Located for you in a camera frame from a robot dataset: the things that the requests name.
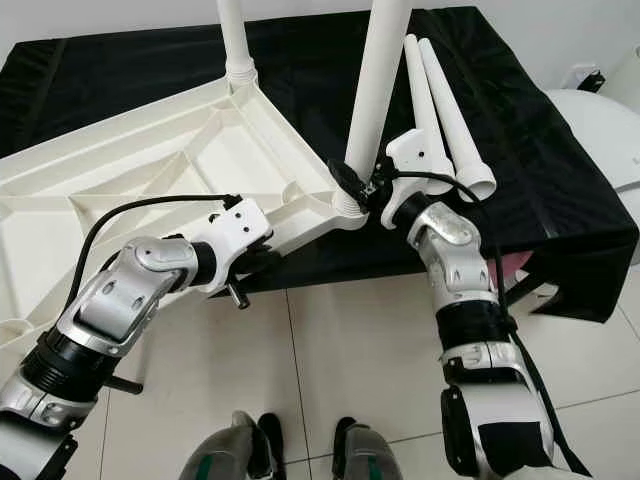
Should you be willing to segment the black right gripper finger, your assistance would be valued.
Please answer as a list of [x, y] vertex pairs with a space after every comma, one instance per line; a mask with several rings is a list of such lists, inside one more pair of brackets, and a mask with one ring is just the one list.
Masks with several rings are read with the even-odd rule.
[[369, 183], [366, 180], [361, 180], [356, 170], [353, 170], [351, 166], [343, 163], [342, 160], [333, 160], [326, 164], [326, 168], [329, 169], [337, 186], [353, 201], [369, 201], [369, 192], [367, 192]]

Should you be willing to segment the white plastic table top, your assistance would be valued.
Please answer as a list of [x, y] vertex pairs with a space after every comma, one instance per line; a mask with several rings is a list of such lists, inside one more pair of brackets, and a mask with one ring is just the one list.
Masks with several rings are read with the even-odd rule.
[[137, 236], [191, 237], [239, 195], [264, 210], [270, 246], [289, 253], [364, 215], [339, 209], [328, 166], [264, 92], [224, 79], [38, 143], [0, 161], [1, 328], [45, 329], [64, 305], [82, 239], [115, 206], [192, 195], [124, 212], [93, 241], [91, 268]]

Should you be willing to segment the black tablecloth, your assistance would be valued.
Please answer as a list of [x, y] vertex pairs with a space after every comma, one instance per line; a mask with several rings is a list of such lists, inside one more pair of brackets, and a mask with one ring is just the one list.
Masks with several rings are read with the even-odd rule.
[[[324, 160], [340, 160], [369, 14], [251, 20], [262, 91]], [[557, 288], [541, 314], [605, 323], [616, 305], [572, 283], [595, 278], [602, 244], [570, 198], [582, 157], [567, 125], [475, 6], [413, 10], [429, 38], [497, 192], [472, 215], [503, 252], [532, 251], [527, 273]], [[15, 45], [0, 72], [3, 155], [223, 77], [216, 26], [45, 38]]]

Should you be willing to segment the grey robot right leg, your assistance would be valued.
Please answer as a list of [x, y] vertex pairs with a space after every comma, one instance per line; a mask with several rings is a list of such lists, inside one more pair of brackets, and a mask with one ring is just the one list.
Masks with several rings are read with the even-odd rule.
[[335, 425], [334, 480], [403, 480], [387, 440], [369, 425], [343, 417]]

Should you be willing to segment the white round appliance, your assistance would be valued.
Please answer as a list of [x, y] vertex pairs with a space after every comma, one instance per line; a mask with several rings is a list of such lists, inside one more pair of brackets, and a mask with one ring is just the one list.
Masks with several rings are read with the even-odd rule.
[[547, 97], [582, 157], [570, 198], [602, 244], [599, 273], [572, 285], [617, 305], [640, 269], [640, 113], [588, 91], [548, 90]]

